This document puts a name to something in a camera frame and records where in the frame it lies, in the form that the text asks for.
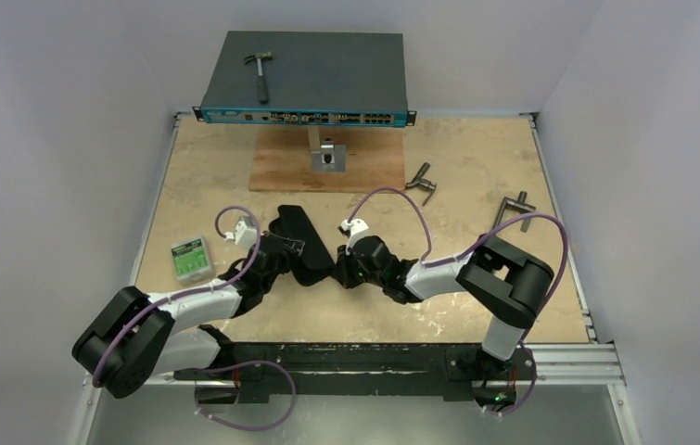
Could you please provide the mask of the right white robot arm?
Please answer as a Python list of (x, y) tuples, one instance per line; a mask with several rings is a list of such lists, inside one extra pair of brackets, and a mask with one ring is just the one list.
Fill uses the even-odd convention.
[(525, 250), (491, 236), (467, 255), (428, 265), (400, 259), (377, 235), (337, 251), (332, 277), (344, 288), (368, 284), (399, 304), (466, 292), (491, 314), (477, 352), (479, 370), (498, 377), (514, 362), (515, 348), (534, 325), (556, 283), (553, 268)]

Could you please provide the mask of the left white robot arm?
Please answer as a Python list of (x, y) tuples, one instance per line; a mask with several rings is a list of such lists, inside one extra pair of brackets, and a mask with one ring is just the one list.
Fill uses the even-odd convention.
[(303, 244), (266, 233), (258, 249), (236, 261), (206, 285), (179, 292), (146, 294), (136, 286), (119, 290), (74, 343), (71, 356), (95, 383), (121, 399), (136, 392), (155, 374), (173, 370), (162, 360), (168, 342), (195, 327), (208, 345), (187, 359), (208, 378), (230, 373), (233, 354), (201, 326), (230, 320), (261, 304), (276, 278), (289, 273), (299, 260)]

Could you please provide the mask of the black zip tool case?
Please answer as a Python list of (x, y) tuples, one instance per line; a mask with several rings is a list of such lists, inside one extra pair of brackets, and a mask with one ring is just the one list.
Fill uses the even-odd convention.
[(330, 276), (335, 263), (305, 209), (279, 205), (277, 212), (278, 217), (269, 223), (268, 230), (285, 238), (295, 250), (292, 273), (296, 281), (302, 286), (314, 286)]

